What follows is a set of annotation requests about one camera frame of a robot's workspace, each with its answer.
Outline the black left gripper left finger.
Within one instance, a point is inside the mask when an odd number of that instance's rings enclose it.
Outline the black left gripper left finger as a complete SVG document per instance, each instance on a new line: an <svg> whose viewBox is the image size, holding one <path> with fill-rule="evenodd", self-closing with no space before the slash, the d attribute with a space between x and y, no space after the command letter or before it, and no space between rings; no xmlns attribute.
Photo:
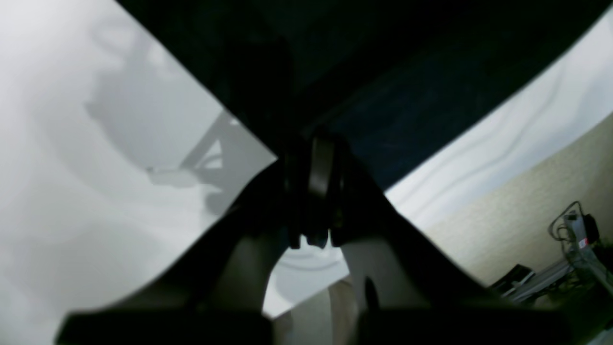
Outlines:
<svg viewBox="0 0 613 345"><path fill-rule="evenodd" d="M270 276L302 241L329 245L336 140L298 141L162 274L97 311L66 317L57 345L273 343L262 313Z"/></svg>

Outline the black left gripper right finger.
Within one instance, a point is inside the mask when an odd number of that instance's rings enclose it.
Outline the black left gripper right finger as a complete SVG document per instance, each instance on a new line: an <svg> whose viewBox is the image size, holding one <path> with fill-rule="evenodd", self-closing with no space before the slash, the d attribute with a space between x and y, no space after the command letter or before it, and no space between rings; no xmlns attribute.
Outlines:
<svg viewBox="0 0 613 345"><path fill-rule="evenodd" d="M350 345L584 345L612 317L597 295L560 307L515 304L476 282L387 200L340 150L341 245L359 316Z"/></svg>

